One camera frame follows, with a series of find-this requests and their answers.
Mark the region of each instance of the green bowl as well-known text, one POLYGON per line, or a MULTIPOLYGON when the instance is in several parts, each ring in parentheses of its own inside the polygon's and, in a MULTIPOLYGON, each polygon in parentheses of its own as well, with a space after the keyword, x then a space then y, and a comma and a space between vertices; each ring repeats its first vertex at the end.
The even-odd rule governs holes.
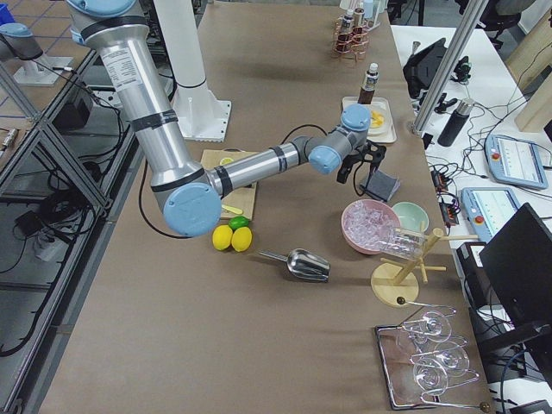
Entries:
POLYGON ((396 203, 392 209, 398 216, 400 226, 403 229, 425 233, 425 230, 430 226, 428 213, 417 204, 404 201, 396 203))

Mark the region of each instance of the black water bottle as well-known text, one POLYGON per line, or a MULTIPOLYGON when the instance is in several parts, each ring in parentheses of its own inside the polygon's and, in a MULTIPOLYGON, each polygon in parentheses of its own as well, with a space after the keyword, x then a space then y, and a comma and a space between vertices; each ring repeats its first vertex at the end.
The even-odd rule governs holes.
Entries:
POLYGON ((437 143, 444 147, 450 147, 455 141, 456 136, 460 133, 462 127, 469 118, 469 114, 474 107, 475 101, 470 98, 465 98, 458 103, 455 111, 452 113, 445 125, 444 130, 439 135, 437 143))

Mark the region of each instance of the blue joint cap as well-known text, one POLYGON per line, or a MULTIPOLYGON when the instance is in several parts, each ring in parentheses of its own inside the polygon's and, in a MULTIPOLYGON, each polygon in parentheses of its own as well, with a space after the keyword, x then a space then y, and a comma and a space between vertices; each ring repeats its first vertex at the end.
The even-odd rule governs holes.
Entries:
POLYGON ((75 43, 81 46, 85 45, 85 40, 83 39, 83 36, 76 30, 71 29, 71 37, 72 37, 72 41, 74 41, 75 43))
POLYGON ((342 112, 342 126, 355 132, 368 131, 372 113, 359 103, 353 103, 342 112))
POLYGON ((118 17, 135 5, 136 0, 66 0, 71 7, 92 17, 118 17))
POLYGON ((341 165, 342 157, 334 148, 319 145, 310 151, 309 162, 319 173, 327 175, 341 165))
POLYGON ((0 33, 10 37, 32 37, 31 31, 21 23, 5 23, 0 26, 0 33))
POLYGON ((211 231, 222 212, 221 198, 213 187, 204 183, 182 185, 172 192, 163 208, 166 224, 187 237, 211 231))

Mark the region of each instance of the metal scoop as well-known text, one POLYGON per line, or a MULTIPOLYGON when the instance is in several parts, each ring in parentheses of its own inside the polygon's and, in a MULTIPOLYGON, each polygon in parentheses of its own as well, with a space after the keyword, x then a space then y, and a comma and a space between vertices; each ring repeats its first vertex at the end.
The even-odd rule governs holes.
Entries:
POLYGON ((329 262, 308 250, 294 248, 287 256, 266 250, 261 250, 259 254, 284 261, 293 276, 299 279, 310 282, 327 282, 329 280, 329 262))

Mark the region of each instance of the white tray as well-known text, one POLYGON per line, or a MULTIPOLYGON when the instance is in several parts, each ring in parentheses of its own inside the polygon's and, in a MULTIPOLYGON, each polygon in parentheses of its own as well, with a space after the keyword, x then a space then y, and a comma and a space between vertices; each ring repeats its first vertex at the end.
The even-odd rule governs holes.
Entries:
MULTIPOLYGON (((342 99, 343 108, 347 108, 349 105, 356 104, 358 97, 344 97, 342 99)), ((395 127, 393 125, 393 118, 391 110, 389 108, 389 102, 384 97, 374 97, 371 104, 364 105, 367 108, 374 108, 381 112, 385 117, 384 124, 378 128, 370 128, 368 130, 368 136, 370 141, 377 144, 392 144, 397 140, 397 134, 395 134, 395 127)))

